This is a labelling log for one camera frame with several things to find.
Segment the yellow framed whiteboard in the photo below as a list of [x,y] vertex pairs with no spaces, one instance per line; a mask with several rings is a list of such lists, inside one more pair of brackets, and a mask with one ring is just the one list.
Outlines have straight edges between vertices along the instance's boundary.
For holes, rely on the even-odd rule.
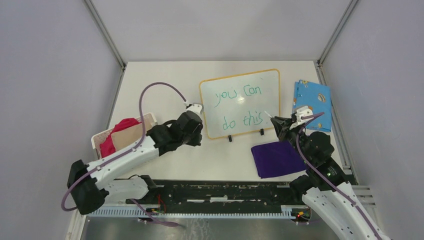
[[280,71],[275,68],[201,81],[207,136],[218,139],[272,129],[264,111],[281,115],[280,86]]

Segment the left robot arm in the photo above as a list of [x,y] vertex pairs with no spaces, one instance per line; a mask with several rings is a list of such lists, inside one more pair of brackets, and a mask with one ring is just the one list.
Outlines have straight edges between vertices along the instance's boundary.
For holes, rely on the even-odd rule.
[[88,164],[75,161],[70,167],[66,192],[71,195],[75,209],[87,215],[106,202],[140,199],[145,204],[153,203],[157,190],[150,177],[122,179],[121,176],[182,145],[199,146],[203,128],[201,116],[187,110],[170,125],[155,125],[143,141],[138,140],[132,146]]

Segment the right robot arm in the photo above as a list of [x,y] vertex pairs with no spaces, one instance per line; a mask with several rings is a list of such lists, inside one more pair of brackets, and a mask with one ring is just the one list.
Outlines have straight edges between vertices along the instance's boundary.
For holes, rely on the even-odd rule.
[[331,137],[305,132],[317,114],[301,118],[271,117],[278,140],[288,142],[306,164],[306,173],[289,183],[289,199],[305,203],[341,240],[388,240],[366,211],[342,168],[332,158]]

